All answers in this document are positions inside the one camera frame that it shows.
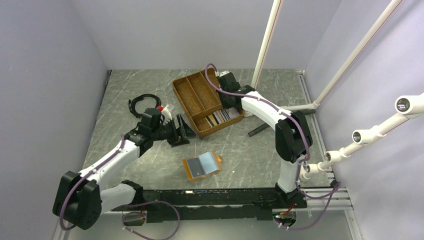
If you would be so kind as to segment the grey credit card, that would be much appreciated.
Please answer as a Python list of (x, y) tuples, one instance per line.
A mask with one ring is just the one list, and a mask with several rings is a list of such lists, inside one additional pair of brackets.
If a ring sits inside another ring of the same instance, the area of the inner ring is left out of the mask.
[(198, 157), (190, 158), (186, 160), (188, 170), (190, 173), (190, 176), (194, 178), (201, 177), (205, 174), (205, 170), (202, 166), (202, 163)]

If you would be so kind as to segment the orange leather card holder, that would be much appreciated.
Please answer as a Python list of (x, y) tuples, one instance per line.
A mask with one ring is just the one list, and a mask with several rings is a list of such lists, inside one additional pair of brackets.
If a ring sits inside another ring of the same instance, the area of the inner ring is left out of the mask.
[[(200, 159), (202, 167), (205, 171), (205, 174), (203, 176), (196, 177), (196, 178), (192, 178), (190, 176), (190, 172), (189, 172), (186, 160), (191, 159), (191, 158), (199, 158)], [(223, 161), (223, 159), (220, 155), (217, 155), (214, 151), (208, 151), (208, 152), (205, 152), (203, 154), (200, 154), (198, 156), (191, 157), (191, 158), (185, 158), (185, 159), (182, 160), (182, 164), (183, 164), (184, 170), (187, 174), (187, 178), (188, 178), (189, 181), (195, 181), (195, 180), (199, 180), (199, 179), (202, 179), (202, 178), (206, 178), (208, 176), (217, 174), (217, 173), (222, 171), (221, 162)]]

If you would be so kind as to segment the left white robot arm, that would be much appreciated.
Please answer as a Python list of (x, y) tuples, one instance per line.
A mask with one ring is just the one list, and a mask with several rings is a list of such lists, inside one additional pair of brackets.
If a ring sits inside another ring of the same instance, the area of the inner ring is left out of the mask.
[(187, 145), (198, 135), (180, 114), (147, 108), (136, 127), (121, 136), (120, 142), (98, 161), (79, 172), (66, 172), (60, 179), (52, 212), (60, 227), (87, 230), (100, 215), (127, 206), (139, 209), (144, 203), (144, 188), (130, 180), (108, 188), (111, 178), (145, 154), (155, 141), (167, 141), (171, 147)]

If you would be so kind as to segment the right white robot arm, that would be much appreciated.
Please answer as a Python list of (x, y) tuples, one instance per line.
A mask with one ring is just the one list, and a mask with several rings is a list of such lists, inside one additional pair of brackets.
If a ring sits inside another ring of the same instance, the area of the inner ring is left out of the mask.
[(274, 130), (275, 149), (282, 159), (275, 200), (280, 207), (289, 207), (299, 194), (300, 166), (311, 156), (313, 140), (305, 114), (283, 109), (253, 87), (241, 86), (229, 71), (216, 71), (214, 74), (219, 82), (217, 92), (224, 108), (250, 112)]

